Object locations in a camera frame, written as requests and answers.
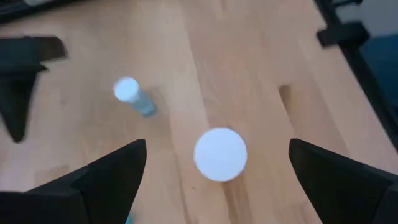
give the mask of black object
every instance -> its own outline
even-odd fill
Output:
[[[145,163],[141,139],[28,192],[0,192],[0,223],[124,224]]]
[[[398,223],[398,176],[299,139],[289,158],[323,224]]]
[[[0,114],[14,142],[25,135],[29,101],[40,63],[66,55],[57,37],[0,39]]]
[[[351,3],[362,3],[362,1],[360,0],[347,0],[346,2],[343,1],[343,4],[339,4],[338,2],[334,3],[334,1],[331,0],[314,1],[327,24],[327,29],[329,29],[330,27],[333,27],[334,29],[339,29],[339,27],[344,25],[341,23],[336,14],[335,9],[337,7]],[[368,57],[367,55],[363,55],[364,52],[369,53],[368,55],[375,55],[376,53],[371,53],[366,50],[360,50],[360,46],[356,42],[340,41],[337,42],[337,44],[340,47],[343,55],[347,59],[349,66],[355,74],[356,79],[358,80],[363,91],[365,92],[369,102],[372,104],[372,107],[376,112],[377,117],[379,118],[384,129],[386,130],[386,133],[388,134],[391,142],[398,150],[398,108],[392,105],[392,102],[390,101],[391,96],[386,96],[386,94],[388,93],[386,93],[386,91],[383,89],[385,86],[379,83],[379,81],[385,78],[387,75],[374,73],[375,68],[380,68],[382,65],[375,65],[375,62],[368,64],[370,57]]]
[[[0,2],[0,24],[76,1],[81,0],[2,0]]]
[[[317,32],[322,47],[346,42],[360,46],[369,39],[369,34],[360,22],[348,22],[340,26],[328,27]]]

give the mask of white ball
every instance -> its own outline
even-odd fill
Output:
[[[243,139],[236,132],[215,128],[197,141],[193,159],[205,177],[224,182],[243,171],[248,153]]]

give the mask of small bottle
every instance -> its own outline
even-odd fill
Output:
[[[139,88],[138,82],[131,77],[119,79],[113,87],[114,95],[124,103],[129,103],[143,116],[156,113],[156,105],[151,98]]]

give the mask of white bottle cap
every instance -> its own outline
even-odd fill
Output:
[[[228,128],[207,131],[195,145],[193,159],[210,180],[229,181],[244,169],[248,153],[243,139]]]
[[[131,77],[119,79],[113,86],[114,95],[122,102],[134,101],[139,93],[138,82]]]

